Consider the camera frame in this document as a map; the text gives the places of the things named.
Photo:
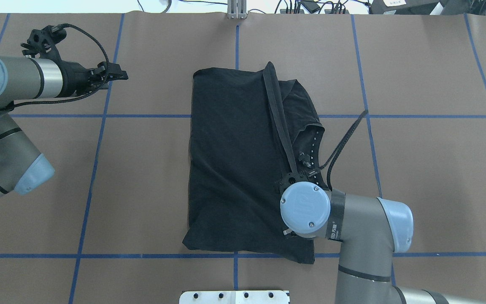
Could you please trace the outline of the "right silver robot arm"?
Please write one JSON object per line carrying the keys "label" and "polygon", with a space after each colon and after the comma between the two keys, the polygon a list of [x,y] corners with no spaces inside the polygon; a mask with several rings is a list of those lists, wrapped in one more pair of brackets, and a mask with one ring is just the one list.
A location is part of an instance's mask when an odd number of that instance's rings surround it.
{"label": "right silver robot arm", "polygon": [[393,284],[393,255],[407,252],[413,238],[413,214],[406,204],[296,182],[282,192],[280,212],[289,232],[340,242],[336,304],[478,303]]}

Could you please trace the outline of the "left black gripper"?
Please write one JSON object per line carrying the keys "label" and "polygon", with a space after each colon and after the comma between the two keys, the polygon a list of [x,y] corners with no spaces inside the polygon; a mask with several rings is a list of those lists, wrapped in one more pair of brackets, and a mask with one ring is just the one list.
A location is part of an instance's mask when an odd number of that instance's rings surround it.
{"label": "left black gripper", "polygon": [[62,60],[59,68],[62,75],[60,98],[83,96],[93,92],[93,89],[108,90],[111,81],[129,79],[127,72],[122,70],[119,64],[111,62],[100,62],[94,75],[93,69],[75,62]]}

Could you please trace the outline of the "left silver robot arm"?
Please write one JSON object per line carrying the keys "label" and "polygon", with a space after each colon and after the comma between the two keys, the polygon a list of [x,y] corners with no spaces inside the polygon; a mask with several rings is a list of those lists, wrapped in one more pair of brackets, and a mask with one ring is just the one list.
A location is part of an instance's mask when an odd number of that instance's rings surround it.
{"label": "left silver robot arm", "polygon": [[62,60],[57,51],[35,57],[0,56],[0,198],[25,195],[48,181],[54,168],[10,116],[19,106],[66,103],[87,98],[108,83],[127,80],[116,63],[96,68]]}

